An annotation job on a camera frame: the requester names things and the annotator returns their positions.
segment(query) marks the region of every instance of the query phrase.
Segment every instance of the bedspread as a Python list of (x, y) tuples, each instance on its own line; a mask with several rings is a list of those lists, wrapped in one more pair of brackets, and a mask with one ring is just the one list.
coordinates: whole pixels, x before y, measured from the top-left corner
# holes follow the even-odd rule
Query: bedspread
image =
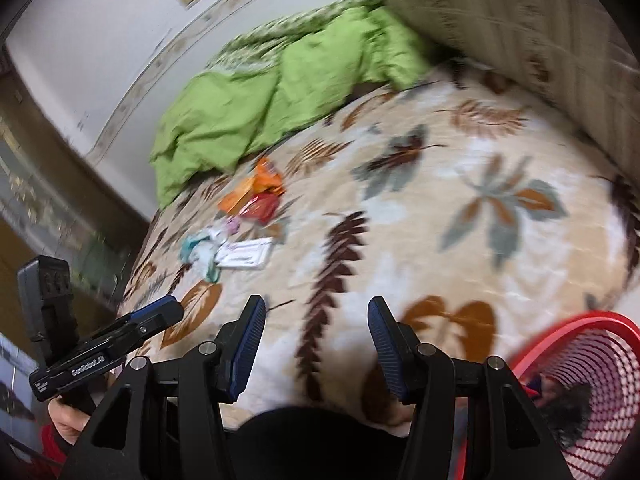
[(586, 308), (636, 287), (634, 190), (557, 109), (486, 67), (452, 62), (420, 86), (381, 88), (278, 145), (287, 191), (266, 226), (264, 270), (202, 281), (178, 259), (187, 234), (252, 166), (185, 190), (153, 224), (122, 303), (171, 293), (183, 321), (138, 354), (183, 355), (235, 320), (250, 294), (268, 304), (244, 394), (229, 427), (251, 414), (314, 404), (406, 434), (412, 407), (385, 387), (367, 303), (454, 357), (508, 357)]

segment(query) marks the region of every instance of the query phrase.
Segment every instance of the red package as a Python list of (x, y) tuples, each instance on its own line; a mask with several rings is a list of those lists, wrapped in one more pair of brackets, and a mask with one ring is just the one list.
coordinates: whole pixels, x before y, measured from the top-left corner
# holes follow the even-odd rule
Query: red package
[(262, 225), (267, 225), (269, 220), (273, 218), (279, 204), (279, 196), (266, 192), (258, 193), (241, 209), (238, 216), (245, 220), (255, 220)]

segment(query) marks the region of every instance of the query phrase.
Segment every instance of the white wall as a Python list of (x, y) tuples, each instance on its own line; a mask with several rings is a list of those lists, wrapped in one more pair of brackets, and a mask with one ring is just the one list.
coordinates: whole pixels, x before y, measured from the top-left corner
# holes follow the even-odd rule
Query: white wall
[[(160, 115), (188, 79), (237, 34), (332, 1), (202, 0), (185, 9), (178, 0), (34, 0), (7, 46), (63, 138), (151, 218), (157, 203), (148, 154)], [(218, 17), (207, 28), (209, 9)], [(178, 37), (187, 47), (167, 61)]]

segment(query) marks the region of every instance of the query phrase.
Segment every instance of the red basket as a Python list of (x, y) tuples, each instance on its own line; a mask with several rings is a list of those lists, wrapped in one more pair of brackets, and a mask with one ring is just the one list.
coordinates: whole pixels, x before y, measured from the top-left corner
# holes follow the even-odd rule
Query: red basket
[[(564, 386), (591, 385), (591, 419), (574, 447), (564, 453), (576, 480), (599, 478), (620, 452), (640, 410), (640, 330), (625, 316), (591, 312), (543, 333), (514, 358), (513, 373), (528, 380), (550, 375)], [(465, 449), (457, 475), (462, 479)]]

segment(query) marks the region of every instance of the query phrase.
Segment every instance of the green blanket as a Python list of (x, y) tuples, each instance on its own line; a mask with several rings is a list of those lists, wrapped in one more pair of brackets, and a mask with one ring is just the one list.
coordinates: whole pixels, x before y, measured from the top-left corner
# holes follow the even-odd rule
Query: green blanket
[(343, 0), (228, 43), (162, 116), (150, 156), (160, 207), (195, 173), (231, 173), (243, 155), (327, 115), (356, 83), (417, 82), (427, 45), (382, 3)]

